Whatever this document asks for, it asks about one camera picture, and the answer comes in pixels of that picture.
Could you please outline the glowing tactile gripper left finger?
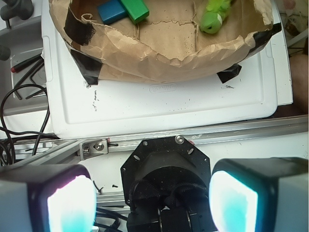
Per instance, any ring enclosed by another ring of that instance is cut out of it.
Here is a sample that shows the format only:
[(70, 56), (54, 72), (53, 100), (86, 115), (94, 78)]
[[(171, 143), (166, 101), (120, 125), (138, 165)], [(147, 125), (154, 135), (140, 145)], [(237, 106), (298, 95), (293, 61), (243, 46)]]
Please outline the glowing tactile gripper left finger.
[(96, 190), (83, 165), (0, 169), (2, 232), (90, 232), (96, 205)]

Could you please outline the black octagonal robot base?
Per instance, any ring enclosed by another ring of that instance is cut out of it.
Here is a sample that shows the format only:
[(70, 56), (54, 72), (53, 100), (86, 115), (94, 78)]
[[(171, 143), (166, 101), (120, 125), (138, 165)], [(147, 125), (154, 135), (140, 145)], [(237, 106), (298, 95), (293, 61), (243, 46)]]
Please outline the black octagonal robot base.
[(183, 136), (143, 140), (122, 165), (130, 232), (214, 232), (209, 158)]

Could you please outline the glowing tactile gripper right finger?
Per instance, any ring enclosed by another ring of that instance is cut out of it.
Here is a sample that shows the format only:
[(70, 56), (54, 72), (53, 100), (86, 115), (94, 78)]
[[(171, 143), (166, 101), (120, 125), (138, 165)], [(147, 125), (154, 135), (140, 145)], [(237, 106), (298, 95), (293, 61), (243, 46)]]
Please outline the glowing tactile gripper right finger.
[(309, 161), (221, 159), (211, 175), (209, 203), (219, 232), (307, 232)]

